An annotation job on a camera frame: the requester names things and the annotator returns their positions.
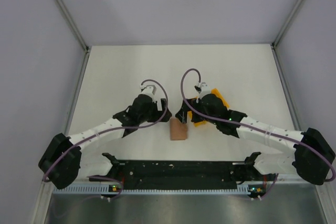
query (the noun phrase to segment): gray wall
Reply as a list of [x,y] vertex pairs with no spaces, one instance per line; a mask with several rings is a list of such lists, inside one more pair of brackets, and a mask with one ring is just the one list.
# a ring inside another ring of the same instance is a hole
[[272,42],[296,0],[64,0],[90,45]]
[[0,0],[0,223],[28,223],[83,52],[53,0]]
[[306,0],[278,52],[304,126],[336,150],[336,0]]

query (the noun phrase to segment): wire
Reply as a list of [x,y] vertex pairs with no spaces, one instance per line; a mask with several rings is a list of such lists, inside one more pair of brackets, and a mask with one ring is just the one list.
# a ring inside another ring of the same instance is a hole
[[[104,180],[107,180],[107,181],[111,181],[111,182],[116,182],[118,183],[120,186],[121,186],[121,189],[120,191],[113,197],[113,198],[110,198],[110,200],[115,200],[116,198],[120,197],[121,195],[121,192],[123,191],[124,189],[124,186],[123,186],[123,183],[121,183],[120,181],[116,180],[116,179],[113,179],[113,178],[107,178],[107,177],[103,177],[103,176],[90,176],[89,178],[95,178],[95,179],[104,179]],[[68,213],[70,213],[71,211],[73,211],[76,207],[78,207],[80,204],[82,204],[84,201],[87,201],[88,199],[94,199],[94,198],[102,198],[102,196],[98,196],[98,195],[91,195],[89,197],[86,197],[84,199],[82,199],[81,201],[79,201],[77,204],[75,204],[73,207],[71,207],[70,209],[68,209],[67,211],[65,211],[63,214],[59,215],[56,213],[56,209],[55,209],[55,204],[54,204],[54,201],[53,200],[51,202],[51,208],[53,210],[53,215],[57,218],[57,219],[61,219],[63,218],[65,215],[67,215]]]
[[334,167],[332,167],[332,165],[330,164],[330,162],[325,158],[323,157],[318,151],[316,151],[314,148],[310,147],[308,144],[305,144],[305,143],[301,143],[300,141],[297,141],[291,137],[287,137],[287,136],[282,136],[280,134],[276,134],[276,133],[270,133],[270,132],[267,132],[265,130],[262,130],[262,129],[259,129],[257,127],[254,127],[254,126],[251,126],[249,124],[246,124],[246,123],[240,123],[240,122],[235,122],[235,121],[230,121],[230,120],[226,120],[226,119],[221,119],[221,118],[215,118],[213,116],[209,116],[209,115],[206,115],[206,114],[203,114],[199,111],[197,111],[196,109],[194,109],[187,101],[185,95],[184,95],[184,91],[183,91],[183,82],[184,82],[184,79],[185,77],[187,76],[187,74],[191,71],[195,71],[197,74],[198,74],[198,81],[201,82],[201,74],[200,72],[195,69],[195,68],[191,68],[191,69],[188,69],[186,71],[186,73],[184,73],[183,77],[182,77],[182,80],[181,80],[181,94],[182,94],[182,98],[183,98],[183,101],[185,102],[185,104],[193,111],[195,112],[196,114],[204,117],[204,118],[207,118],[207,119],[211,119],[211,120],[215,120],[215,121],[220,121],[220,122],[224,122],[224,123],[230,123],[230,124],[235,124],[235,125],[239,125],[239,126],[244,126],[244,127],[247,127],[247,128],[250,128],[252,130],[255,130],[255,131],[258,131],[258,132],[261,132],[261,133],[264,133],[264,134],[269,134],[271,136],[274,136],[274,137],[278,137],[278,138],[282,138],[284,140],[288,140],[290,142],[293,142],[295,144],[298,144],[298,145],[302,145],[304,147],[306,147],[307,149],[309,149],[310,151],[312,151],[315,155],[317,155],[320,159],[322,159],[330,168],[331,172],[332,172],[332,176],[331,178],[329,179],[326,179],[325,182],[331,182],[333,180],[335,180],[336,178],[336,171],[334,169]]
[[[168,95],[167,95],[167,92],[166,90],[163,88],[163,86],[155,81],[155,80],[152,80],[152,79],[146,79],[144,80],[141,85],[143,85],[145,82],[154,82],[155,84],[157,84],[163,91],[164,93],[164,96],[166,98],[166,106],[164,108],[164,112],[163,114],[160,116],[160,118],[154,122],[154,123],[150,123],[150,124],[147,124],[147,125],[143,125],[143,126],[122,126],[122,127],[115,127],[115,128],[110,128],[110,129],[107,129],[107,130],[103,130],[101,132],[98,132],[99,135],[101,134],[104,134],[104,133],[108,133],[108,132],[111,132],[111,131],[116,131],[116,130],[126,130],[126,129],[130,129],[130,130],[138,130],[138,129],[144,129],[144,128],[148,128],[148,127],[151,127],[157,123],[159,123],[163,118],[164,116],[166,115],[166,112],[168,111]],[[77,146],[81,145],[82,143],[85,143],[89,140],[91,140],[92,138],[96,137],[97,135],[94,134],[92,136],[89,136],[81,141],[79,141],[78,143],[74,144],[73,146],[71,146],[70,148],[68,148],[65,152],[63,152],[57,159],[56,161],[49,167],[49,169],[47,170],[47,172],[43,175],[43,178],[42,178],[42,181],[44,182],[50,182],[50,180],[48,180],[48,175],[50,174],[50,172],[55,168],[55,166],[73,149],[73,148],[76,148]]]

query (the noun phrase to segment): yellow object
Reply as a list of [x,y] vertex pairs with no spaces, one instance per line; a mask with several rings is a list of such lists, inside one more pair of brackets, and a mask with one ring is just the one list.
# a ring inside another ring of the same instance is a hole
[[[218,98],[220,98],[221,101],[223,102],[224,106],[227,107],[227,108],[229,108],[229,104],[225,101],[224,97],[221,95],[221,93],[217,89],[211,90],[211,94],[214,94],[215,96],[217,96]],[[193,113],[191,111],[189,111],[188,112],[188,116],[190,118],[192,118]],[[194,123],[194,126],[198,127],[198,126],[204,125],[204,124],[206,124],[206,121],[201,121],[201,122],[198,122],[198,123]]]

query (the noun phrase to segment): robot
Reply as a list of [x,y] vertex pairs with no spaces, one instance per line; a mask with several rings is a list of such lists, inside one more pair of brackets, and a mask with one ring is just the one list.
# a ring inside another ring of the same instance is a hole
[[[183,94],[183,81],[192,70],[195,69],[188,70],[181,81],[183,103],[175,115],[181,123],[187,123],[185,115],[191,112],[194,123],[212,123],[225,135],[259,142],[281,154],[255,152],[244,161],[232,162],[117,160],[110,153],[82,158],[83,153],[92,151],[95,146],[151,126],[140,126],[144,122],[155,124],[170,120],[172,113],[167,108],[166,93],[166,98],[156,101],[156,86],[141,85],[141,93],[132,105],[106,122],[75,135],[56,135],[38,164],[45,173],[44,179],[49,178],[58,189],[63,189],[75,179],[89,177],[90,181],[103,181],[94,178],[99,175],[121,181],[123,189],[136,190],[235,189],[243,182],[274,181],[277,174],[297,174],[315,185],[334,180],[331,164],[335,152],[319,131],[312,128],[305,132],[288,131],[259,122],[243,112],[229,110],[211,92],[210,86],[201,81],[200,75],[195,86],[198,97],[187,99]],[[326,179],[330,169],[333,176]]]

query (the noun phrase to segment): brown block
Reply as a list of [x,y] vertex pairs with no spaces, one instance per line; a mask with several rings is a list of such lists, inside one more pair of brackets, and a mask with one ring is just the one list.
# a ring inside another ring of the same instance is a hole
[[186,140],[188,138],[188,127],[177,118],[170,119],[170,140]]

